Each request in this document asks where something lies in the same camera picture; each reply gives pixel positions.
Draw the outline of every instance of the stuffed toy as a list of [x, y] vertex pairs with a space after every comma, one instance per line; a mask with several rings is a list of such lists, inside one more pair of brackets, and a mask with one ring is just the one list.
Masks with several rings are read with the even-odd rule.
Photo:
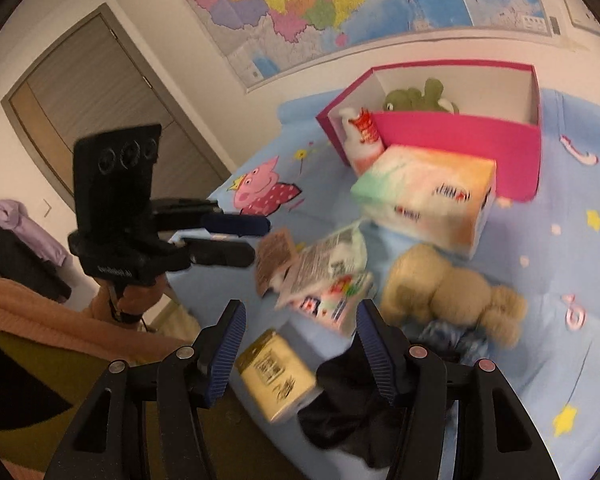
[[433, 247], [418, 244], [394, 262], [380, 313], [395, 326], [413, 316], [423, 324], [443, 320], [461, 328], [482, 327], [494, 343], [513, 348], [526, 301], [508, 286], [491, 286], [478, 272], [454, 267]]
[[427, 79], [424, 95], [417, 88], [393, 90], [384, 99], [382, 110], [385, 112], [460, 112], [458, 106], [442, 97], [444, 85], [434, 78]]

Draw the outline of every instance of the bed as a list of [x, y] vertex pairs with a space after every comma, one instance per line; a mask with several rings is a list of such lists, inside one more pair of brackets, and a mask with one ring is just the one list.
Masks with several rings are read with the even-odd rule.
[[[310, 244], [359, 217], [349, 195], [355, 181], [315, 121], [337, 92], [283, 104], [280, 136], [239, 168], [211, 197], [225, 211], [254, 208], [272, 228], [286, 226]], [[498, 200], [471, 262], [459, 262], [524, 294], [529, 313], [512, 351], [492, 349], [536, 424], [563, 480], [591, 478], [600, 466], [600, 107], [549, 89], [541, 92], [542, 163], [533, 201]], [[267, 173], [278, 182], [261, 196], [244, 181]], [[380, 289], [392, 261], [414, 241], [363, 224], [368, 269]], [[208, 236], [197, 231], [182, 236]], [[215, 323], [228, 300], [248, 313], [245, 348], [276, 328], [309, 367], [350, 345], [301, 314], [275, 311], [275, 295], [257, 296], [253, 269], [192, 267], [169, 276], [184, 306], [202, 326]], [[231, 385], [273, 443], [312, 480], [381, 479], [386, 470], [312, 446], [293, 418], [268, 424], [234, 370]], [[440, 478], [450, 478], [454, 439], [445, 441]]]

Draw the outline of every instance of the tan teddy bear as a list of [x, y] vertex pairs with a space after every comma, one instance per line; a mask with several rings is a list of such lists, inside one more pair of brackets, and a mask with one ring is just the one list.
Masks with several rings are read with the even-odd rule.
[[493, 342], [513, 348], [526, 301], [508, 286], [491, 286], [478, 272], [454, 267], [433, 247], [418, 244], [394, 262], [380, 313], [392, 325], [402, 325], [409, 316], [422, 323], [437, 318], [458, 326], [480, 325]]

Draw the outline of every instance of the green stuffed toy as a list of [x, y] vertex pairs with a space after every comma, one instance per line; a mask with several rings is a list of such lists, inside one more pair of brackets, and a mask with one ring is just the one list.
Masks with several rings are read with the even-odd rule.
[[417, 88], [393, 90], [387, 94], [382, 110], [385, 112], [448, 112], [458, 114], [455, 103], [442, 97], [445, 87], [435, 78], [427, 79], [424, 95]]

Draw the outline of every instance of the pink box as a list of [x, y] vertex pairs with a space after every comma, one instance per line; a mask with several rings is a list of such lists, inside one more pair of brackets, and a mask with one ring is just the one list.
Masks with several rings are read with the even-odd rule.
[[[424, 89], [429, 77], [445, 86], [443, 97], [459, 115], [384, 112], [395, 89]], [[377, 66], [365, 72], [316, 117], [345, 164], [346, 138], [338, 111], [368, 108], [386, 146], [403, 144], [490, 158], [496, 161], [498, 196], [518, 202], [538, 190], [541, 109], [531, 65], [488, 60], [428, 60]]]

